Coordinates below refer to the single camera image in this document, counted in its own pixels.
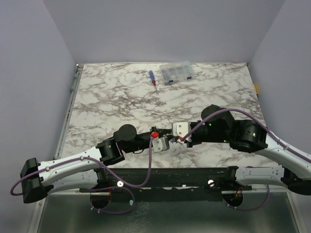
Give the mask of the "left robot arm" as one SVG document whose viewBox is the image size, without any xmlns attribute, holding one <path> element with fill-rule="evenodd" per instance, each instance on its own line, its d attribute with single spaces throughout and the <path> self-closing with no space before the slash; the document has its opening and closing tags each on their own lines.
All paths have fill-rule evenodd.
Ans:
<svg viewBox="0 0 311 233">
<path fill-rule="evenodd" d="M 125 160 L 126 153 L 168 150 L 172 138 L 170 129 L 152 127 L 149 132 L 137 133 L 133 125 L 125 124 L 111 138 L 79 154 L 45 162 L 28 159 L 20 173 L 23 202 L 34 203 L 60 190 L 85 188 L 103 191 L 107 187 L 107 179 L 96 173 L 100 168 L 109 171 L 110 165 Z"/>
</svg>

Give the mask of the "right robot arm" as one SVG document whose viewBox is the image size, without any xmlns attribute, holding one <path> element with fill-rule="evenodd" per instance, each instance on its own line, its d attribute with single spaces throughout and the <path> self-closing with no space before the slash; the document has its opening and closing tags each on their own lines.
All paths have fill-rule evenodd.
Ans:
<svg viewBox="0 0 311 233">
<path fill-rule="evenodd" d="M 201 121 L 190 122 L 179 141 L 188 147 L 207 143 L 228 143 L 240 152 L 266 157 L 276 167 L 238 168 L 223 178 L 224 186 L 234 190 L 240 184 L 278 185 L 290 191 L 311 194 L 311 156 L 277 137 L 251 114 L 234 108 L 211 105 L 201 113 Z"/>
</svg>

